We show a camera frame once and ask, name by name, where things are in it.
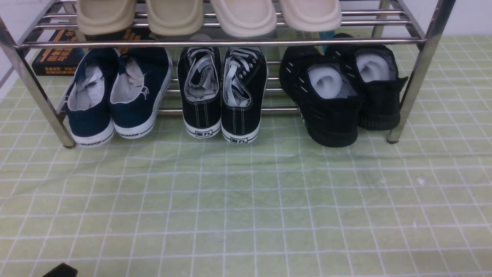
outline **brand logo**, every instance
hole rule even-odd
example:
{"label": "brand logo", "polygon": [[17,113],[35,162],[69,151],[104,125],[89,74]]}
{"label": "brand logo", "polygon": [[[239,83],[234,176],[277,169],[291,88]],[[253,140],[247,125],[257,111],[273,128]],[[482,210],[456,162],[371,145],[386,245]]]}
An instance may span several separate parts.
{"label": "brand logo", "polygon": [[234,143],[234,144],[247,144],[247,139],[231,138],[231,143]]}
{"label": "brand logo", "polygon": [[131,134],[131,135],[123,135],[123,134],[120,134],[122,137],[126,137],[126,138],[132,138],[132,137],[136,137],[140,134]]}
{"label": "brand logo", "polygon": [[95,145],[99,145],[101,143],[102,143],[102,141],[98,141],[98,142],[93,142],[93,143],[81,143],[80,145],[83,145],[83,146],[95,146]]}
{"label": "brand logo", "polygon": [[143,87],[140,93],[143,93],[145,100],[147,100],[147,95],[149,95],[149,89],[147,87]]}
{"label": "brand logo", "polygon": [[213,135],[212,131],[196,132],[196,136],[200,138],[207,138],[207,137],[211,137],[212,135]]}

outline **black rubber sole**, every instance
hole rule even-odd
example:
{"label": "black rubber sole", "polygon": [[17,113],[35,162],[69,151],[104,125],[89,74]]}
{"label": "black rubber sole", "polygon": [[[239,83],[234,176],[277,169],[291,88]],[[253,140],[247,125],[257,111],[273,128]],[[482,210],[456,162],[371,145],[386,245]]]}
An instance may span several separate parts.
{"label": "black rubber sole", "polygon": [[400,113],[393,115],[359,115],[359,127],[368,131],[389,131],[400,124]]}

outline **beige slipper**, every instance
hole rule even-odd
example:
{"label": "beige slipper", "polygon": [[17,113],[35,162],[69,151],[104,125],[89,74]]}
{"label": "beige slipper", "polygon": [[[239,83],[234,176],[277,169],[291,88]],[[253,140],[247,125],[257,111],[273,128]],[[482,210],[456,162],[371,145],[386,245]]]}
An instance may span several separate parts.
{"label": "beige slipper", "polygon": [[137,0],[77,0],[77,23],[86,35],[102,35],[128,28]]}
{"label": "beige slipper", "polygon": [[158,35],[188,35],[203,25],[203,0],[146,0],[149,28]]}

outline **rack shelf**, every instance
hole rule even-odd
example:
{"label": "rack shelf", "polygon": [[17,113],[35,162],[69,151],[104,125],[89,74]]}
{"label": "rack shelf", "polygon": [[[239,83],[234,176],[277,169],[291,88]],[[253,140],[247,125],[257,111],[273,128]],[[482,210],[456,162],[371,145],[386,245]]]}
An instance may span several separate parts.
{"label": "rack shelf", "polygon": [[[368,0],[340,0],[362,2]],[[268,40],[268,39],[247,39],[239,40],[236,38],[213,41],[188,41],[188,40],[141,40],[141,41],[86,41],[83,34],[78,31],[76,22],[76,0],[52,0],[51,3],[39,14],[32,23],[28,31],[22,38],[15,42],[0,18],[0,47],[4,50],[7,57],[18,72],[20,78],[25,83],[28,91],[40,107],[41,111],[47,118],[55,133],[62,144],[71,148],[75,142],[63,125],[64,111],[62,103],[54,108],[48,99],[43,88],[39,84],[36,76],[25,60],[25,55],[29,49],[53,49],[53,48],[104,48],[104,47],[145,47],[145,46],[165,46],[165,47],[196,47],[196,46],[291,46],[291,45],[330,45],[330,44],[416,44],[420,50],[413,73],[410,77],[407,89],[403,95],[400,104],[401,122],[398,127],[392,130],[387,141],[389,143],[398,142],[401,132],[406,124],[417,94],[422,86],[427,70],[431,63],[432,57],[436,51],[446,23],[453,10],[456,0],[438,0],[434,11],[431,24],[425,33],[418,25],[415,17],[405,5],[403,0],[379,0],[378,9],[356,9],[344,10],[342,26],[370,26],[373,27],[372,37],[357,37],[344,39],[304,39],[304,40]],[[138,3],[144,3],[144,0],[138,0]],[[360,19],[360,17],[376,17],[369,19]],[[388,16],[397,17],[396,19],[387,19]],[[144,12],[135,13],[136,21],[132,24],[133,28],[147,28],[147,14]],[[215,13],[204,13],[206,19],[203,24],[204,29],[220,28],[216,20]],[[277,28],[288,28],[283,20],[283,14],[277,11]],[[53,20],[68,20],[69,23],[52,23]],[[382,31],[385,26],[404,26],[408,30],[408,37],[382,37]],[[45,30],[75,30],[80,41],[67,42],[43,42],[38,41],[41,33]],[[268,62],[269,66],[279,65],[280,61]],[[270,77],[269,82],[278,82],[278,77]],[[282,92],[281,88],[267,88],[267,93]],[[176,94],[179,90],[168,90],[168,93]],[[295,112],[297,107],[264,107],[263,112]],[[162,108],[159,113],[176,114],[181,113],[181,108]]]}

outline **black canvas sneaker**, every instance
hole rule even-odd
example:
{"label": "black canvas sneaker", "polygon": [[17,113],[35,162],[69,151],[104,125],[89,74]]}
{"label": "black canvas sneaker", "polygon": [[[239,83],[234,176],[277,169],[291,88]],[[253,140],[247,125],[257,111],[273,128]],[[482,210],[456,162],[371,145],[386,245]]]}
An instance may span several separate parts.
{"label": "black canvas sneaker", "polygon": [[220,63],[218,48],[191,47],[181,52],[178,81],[183,119],[194,138],[210,138],[220,131]]}
{"label": "black canvas sneaker", "polygon": [[227,141],[247,144],[258,136],[267,80],[267,61],[259,47],[229,48],[222,105],[222,134]]}

